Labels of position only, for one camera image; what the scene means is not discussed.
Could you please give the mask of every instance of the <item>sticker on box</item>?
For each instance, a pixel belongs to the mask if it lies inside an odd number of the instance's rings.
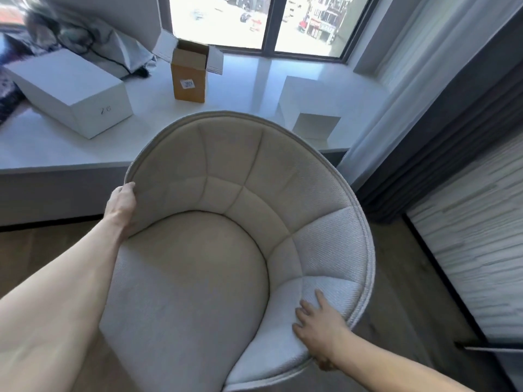
[[[196,88],[193,80],[180,80],[181,87],[184,89]]]

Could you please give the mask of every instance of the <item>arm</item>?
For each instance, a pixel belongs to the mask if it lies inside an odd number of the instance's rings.
[[[338,368],[373,392],[472,392],[437,371],[378,348],[353,334],[323,293],[320,308],[304,300],[292,329],[322,369]]]
[[[0,385],[66,392],[80,371],[109,291],[136,201],[115,189],[103,219],[78,243],[0,300]]]

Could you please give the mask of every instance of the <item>dark gray curtain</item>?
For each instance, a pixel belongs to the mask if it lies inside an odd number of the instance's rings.
[[[458,73],[356,192],[388,223],[523,126],[523,11]]]

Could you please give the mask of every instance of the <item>glass pane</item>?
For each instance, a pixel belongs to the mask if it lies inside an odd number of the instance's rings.
[[[270,0],[169,0],[174,34],[204,44],[261,49]]]
[[[340,57],[368,0],[287,0],[276,51]]]
[[[0,24],[23,25],[23,10],[30,0],[0,0]]]

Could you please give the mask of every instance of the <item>forearm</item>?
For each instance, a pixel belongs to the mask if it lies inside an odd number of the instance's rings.
[[[118,223],[103,219],[0,300],[3,390],[70,389],[104,310],[121,236]]]
[[[433,369],[395,355],[347,330],[332,362],[372,392],[472,392]]]

